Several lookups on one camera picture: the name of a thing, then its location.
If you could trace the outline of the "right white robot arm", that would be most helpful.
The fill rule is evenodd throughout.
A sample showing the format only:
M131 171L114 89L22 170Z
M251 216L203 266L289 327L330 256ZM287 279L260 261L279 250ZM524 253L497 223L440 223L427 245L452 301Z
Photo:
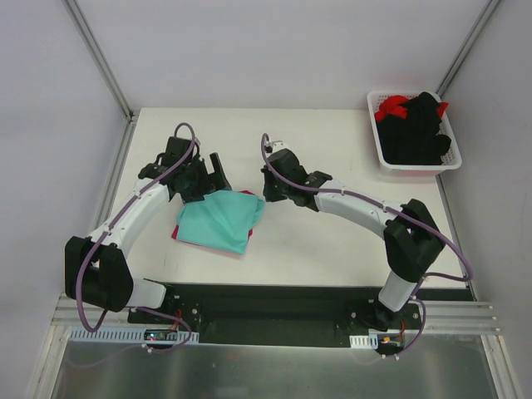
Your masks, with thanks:
M263 195L268 202L290 200L298 207L333 214L361 226L384 242L390 272L372 304L356 311L359 322L385 332L404 317L416 285L446 244L428 208L411 199L395 209L386 202L345 189L321 171L308 173L289 149L262 149Z

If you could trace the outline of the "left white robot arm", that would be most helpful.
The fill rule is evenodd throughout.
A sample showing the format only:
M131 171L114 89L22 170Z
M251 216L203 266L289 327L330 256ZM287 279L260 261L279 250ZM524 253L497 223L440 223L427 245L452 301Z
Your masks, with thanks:
M144 166L124 204L87 237L71 237L65 246L65 292L79 303L106 311L145 307L157 323L175 315L167 287L132 276L127 256L146 225L175 196L196 203L206 195L230 187L219 155L206 160L198 143L171 136L164 152Z

